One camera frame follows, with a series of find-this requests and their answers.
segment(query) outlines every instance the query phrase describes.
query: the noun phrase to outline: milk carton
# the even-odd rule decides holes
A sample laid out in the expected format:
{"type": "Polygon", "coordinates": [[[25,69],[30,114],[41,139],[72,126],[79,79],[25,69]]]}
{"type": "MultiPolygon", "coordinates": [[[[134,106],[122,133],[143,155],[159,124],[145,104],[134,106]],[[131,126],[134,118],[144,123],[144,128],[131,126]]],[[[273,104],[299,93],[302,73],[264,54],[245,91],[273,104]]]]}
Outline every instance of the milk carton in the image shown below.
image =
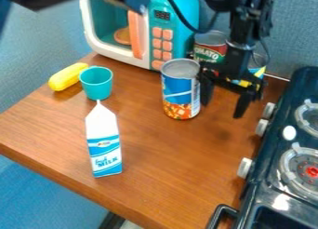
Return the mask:
{"type": "Polygon", "coordinates": [[[100,101],[86,117],[86,138],[94,177],[122,172],[116,115],[100,101]]]}

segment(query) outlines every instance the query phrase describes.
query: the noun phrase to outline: food can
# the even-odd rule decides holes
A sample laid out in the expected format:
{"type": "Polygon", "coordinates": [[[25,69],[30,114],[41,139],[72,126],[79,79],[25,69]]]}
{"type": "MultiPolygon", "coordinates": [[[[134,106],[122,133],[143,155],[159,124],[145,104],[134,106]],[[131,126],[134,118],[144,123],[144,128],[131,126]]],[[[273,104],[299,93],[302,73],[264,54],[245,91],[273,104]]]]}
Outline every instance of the food can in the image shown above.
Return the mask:
{"type": "MultiPolygon", "coordinates": [[[[248,71],[254,76],[263,79],[266,71],[266,58],[260,54],[254,54],[254,59],[251,58],[248,62],[248,71]]],[[[233,84],[247,88],[251,85],[250,82],[245,80],[232,80],[233,84]]]]}
{"type": "Polygon", "coordinates": [[[194,59],[196,61],[223,62],[227,51],[227,35],[211,31],[194,36],[194,59]]]}
{"type": "Polygon", "coordinates": [[[189,59],[167,61],[161,69],[165,113],[174,119],[190,119],[200,112],[200,65],[189,59]]]}

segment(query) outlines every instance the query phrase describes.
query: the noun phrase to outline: microwave keypad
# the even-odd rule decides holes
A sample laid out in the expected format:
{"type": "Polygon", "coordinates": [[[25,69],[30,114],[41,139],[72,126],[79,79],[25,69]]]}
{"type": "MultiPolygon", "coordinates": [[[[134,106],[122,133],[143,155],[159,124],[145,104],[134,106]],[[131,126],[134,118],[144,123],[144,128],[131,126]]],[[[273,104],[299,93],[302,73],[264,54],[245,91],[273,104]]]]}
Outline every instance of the microwave keypad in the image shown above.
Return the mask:
{"type": "Polygon", "coordinates": [[[161,66],[165,61],[172,60],[172,39],[173,31],[169,29],[162,29],[160,27],[152,28],[152,46],[154,48],[152,56],[154,60],[152,61],[152,67],[155,70],[160,70],[161,66]]]}
{"type": "Polygon", "coordinates": [[[153,37],[161,38],[162,33],[163,33],[163,29],[161,29],[160,27],[153,27],[152,28],[153,37]]]}

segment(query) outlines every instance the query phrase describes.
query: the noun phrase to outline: can label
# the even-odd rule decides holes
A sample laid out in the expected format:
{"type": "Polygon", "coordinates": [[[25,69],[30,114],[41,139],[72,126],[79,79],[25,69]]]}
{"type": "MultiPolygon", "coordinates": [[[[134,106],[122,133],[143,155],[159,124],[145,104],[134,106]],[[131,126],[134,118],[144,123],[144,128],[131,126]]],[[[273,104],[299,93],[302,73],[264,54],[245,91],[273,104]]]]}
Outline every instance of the can label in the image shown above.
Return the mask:
{"type": "Polygon", "coordinates": [[[164,111],[174,119],[189,119],[200,111],[200,83],[162,74],[164,111]]]}
{"type": "Polygon", "coordinates": [[[194,59],[196,61],[223,62],[227,50],[227,45],[206,46],[194,45],[194,59]]]}

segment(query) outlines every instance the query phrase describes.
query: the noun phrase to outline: white knob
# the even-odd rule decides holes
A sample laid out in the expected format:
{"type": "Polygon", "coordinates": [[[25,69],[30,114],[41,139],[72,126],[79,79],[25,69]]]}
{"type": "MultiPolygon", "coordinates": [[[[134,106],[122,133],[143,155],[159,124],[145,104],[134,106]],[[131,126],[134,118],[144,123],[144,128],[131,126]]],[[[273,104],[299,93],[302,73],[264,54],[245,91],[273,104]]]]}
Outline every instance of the white knob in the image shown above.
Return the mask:
{"type": "Polygon", "coordinates": [[[265,133],[266,127],[269,125],[269,121],[268,120],[264,120],[264,119],[260,119],[258,121],[258,126],[255,130],[255,133],[262,137],[265,133]]]}
{"type": "Polygon", "coordinates": [[[293,141],[297,136],[296,129],[292,126],[287,126],[283,129],[283,137],[287,141],[293,141]]]}
{"type": "Polygon", "coordinates": [[[263,111],[262,118],[270,119],[274,109],[275,109],[275,104],[271,102],[267,102],[265,109],[263,111]]]}
{"type": "Polygon", "coordinates": [[[251,169],[252,162],[253,161],[249,158],[243,158],[241,160],[241,164],[239,168],[237,169],[237,172],[236,172],[237,176],[242,179],[246,179],[248,171],[251,169]]]}

